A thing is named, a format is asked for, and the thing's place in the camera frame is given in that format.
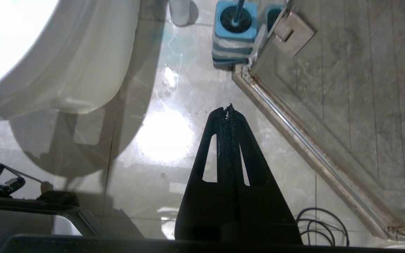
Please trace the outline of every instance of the black cable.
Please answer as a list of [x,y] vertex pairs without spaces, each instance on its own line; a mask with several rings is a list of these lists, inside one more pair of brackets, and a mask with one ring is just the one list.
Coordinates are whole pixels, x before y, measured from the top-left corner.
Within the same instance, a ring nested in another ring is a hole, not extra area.
[[15,169],[13,169],[13,168],[10,168],[9,166],[4,165],[4,164],[1,164],[1,165],[3,165],[4,168],[5,168],[6,170],[10,171],[13,175],[16,175],[17,177],[22,177],[22,176],[18,173],[17,170],[15,170]]
[[326,234],[321,233],[320,231],[317,231],[317,230],[308,230],[308,231],[302,232],[301,235],[306,234],[306,233],[309,234],[310,232],[314,232],[314,233],[317,233],[317,234],[321,234],[322,236],[324,236],[324,237],[326,238],[326,240],[328,240],[328,242],[331,244],[331,246],[334,246],[334,244],[333,244],[332,241],[329,239],[329,237],[328,237]]
[[[339,223],[340,223],[340,225],[342,226],[342,229],[343,229],[343,231],[344,232],[342,232],[342,234],[344,234],[345,235],[345,237],[346,237],[346,246],[347,247],[349,247],[349,244],[350,244],[350,242],[349,242],[349,235],[348,235],[348,231],[347,231],[347,229],[346,229],[346,227],[345,227],[345,225],[342,223],[342,221],[335,215],[335,214],[333,214],[333,213],[331,213],[330,211],[328,211],[328,210],[326,210],[326,209],[323,209],[323,208],[306,208],[306,209],[304,209],[304,210],[302,210],[300,213],[299,213],[299,215],[298,215],[298,217],[296,218],[296,223],[299,223],[299,221],[309,221],[309,225],[308,225],[308,231],[309,231],[309,227],[310,227],[310,222],[315,222],[315,223],[317,223],[317,224],[322,224],[322,225],[324,225],[324,227],[326,228],[326,226],[329,226],[329,227],[332,227],[332,228],[334,228],[334,229],[338,229],[337,227],[335,227],[335,226],[332,226],[332,225],[329,225],[329,224],[327,224],[327,223],[325,223],[325,222],[322,222],[322,221],[317,221],[317,220],[312,220],[312,219],[301,219],[301,216],[305,213],[305,212],[307,212],[307,211],[310,211],[310,210],[318,210],[318,211],[322,211],[322,212],[325,212],[325,213],[327,213],[327,214],[329,214],[329,215],[331,215],[334,219],[336,219]],[[330,229],[327,229],[328,230],[328,232],[331,234],[331,236],[333,237],[333,235],[332,235],[332,233],[331,233],[331,230]]]
[[310,228],[310,225],[312,224],[312,222],[315,222],[315,223],[317,223],[317,224],[322,225],[322,226],[329,232],[329,234],[331,234],[332,243],[333,243],[333,246],[335,246],[335,238],[334,238],[334,235],[332,234],[331,229],[328,229],[328,226],[326,226],[326,224],[325,224],[324,222],[322,222],[322,221],[316,221],[316,220],[312,220],[312,219],[299,219],[299,221],[308,221],[308,222],[309,222],[309,223],[307,224],[307,231],[309,231],[309,228]]

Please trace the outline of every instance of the metal hinge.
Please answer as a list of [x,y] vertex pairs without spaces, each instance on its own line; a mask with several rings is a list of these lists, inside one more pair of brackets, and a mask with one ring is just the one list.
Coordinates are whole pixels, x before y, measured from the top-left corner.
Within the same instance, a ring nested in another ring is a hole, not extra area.
[[315,34],[311,27],[289,9],[281,11],[271,30],[273,32],[270,33],[270,40],[290,57],[295,56]]

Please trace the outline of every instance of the black triangular mount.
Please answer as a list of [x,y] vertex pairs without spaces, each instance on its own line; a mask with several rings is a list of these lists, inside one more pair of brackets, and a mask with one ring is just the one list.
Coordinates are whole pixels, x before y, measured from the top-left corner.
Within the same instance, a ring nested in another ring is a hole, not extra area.
[[[213,135],[217,135],[217,182],[205,182]],[[250,186],[243,180],[241,154]],[[251,128],[232,104],[209,115],[176,219],[175,238],[302,245]]]

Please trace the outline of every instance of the toilet bowl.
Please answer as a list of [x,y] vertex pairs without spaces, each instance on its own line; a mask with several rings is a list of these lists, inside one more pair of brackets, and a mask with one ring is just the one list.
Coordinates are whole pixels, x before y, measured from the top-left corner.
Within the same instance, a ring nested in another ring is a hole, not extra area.
[[106,104],[127,72],[140,0],[1,0],[0,120]]

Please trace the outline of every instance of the glass shower door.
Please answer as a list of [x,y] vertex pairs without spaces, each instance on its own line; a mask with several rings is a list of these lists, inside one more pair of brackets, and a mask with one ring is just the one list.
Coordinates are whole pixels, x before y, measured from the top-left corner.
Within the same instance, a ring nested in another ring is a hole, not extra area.
[[405,227],[405,1],[293,4],[314,35],[295,54],[271,37],[252,76]]

